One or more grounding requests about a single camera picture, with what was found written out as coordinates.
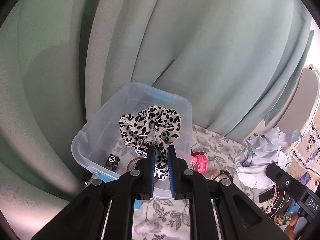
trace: metal screw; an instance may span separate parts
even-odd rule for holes
[[[221,184],[224,186],[230,186],[231,185],[231,181],[230,179],[222,179],[221,180]]]
[[[139,170],[132,170],[132,171],[130,171],[130,174],[132,176],[139,176],[140,175],[140,171]]]
[[[193,174],[193,170],[191,170],[191,169],[186,169],[186,170],[184,170],[183,173],[186,174],[187,176],[191,176],[191,175]]]
[[[92,182],[92,185],[94,185],[95,187],[99,187],[101,184],[102,184],[101,179],[94,179]]]

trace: scrunchie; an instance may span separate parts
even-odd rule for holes
[[[124,114],[119,121],[122,139],[136,153],[147,157],[148,146],[156,148],[155,177],[168,176],[168,146],[179,139],[181,118],[176,110],[152,106],[137,115]],[[153,131],[152,140],[148,138]]]

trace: white crumpled paper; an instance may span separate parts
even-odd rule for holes
[[[275,163],[282,169],[289,168],[291,158],[281,149],[298,140],[301,142],[299,129],[285,134],[277,127],[253,134],[245,140],[246,149],[235,158],[239,180],[250,188],[268,188],[273,185],[274,182],[266,176],[267,166]]]

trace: black and white fabric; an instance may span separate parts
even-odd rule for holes
[[[148,146],[156,147],[155,177],[168,177],[168,146],[179,139],[181,118],[176,110],[152,106],[137,115],[124,114],[119,121],[125,145],[147,156]]]

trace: curtain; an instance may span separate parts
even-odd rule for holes
[[[300,0],[20,0],[0,28],[13,230],[30,239],[78,194],[71,141],[127,82],[185,97],[193,123],[242,141],[300,71],[310,24]]]

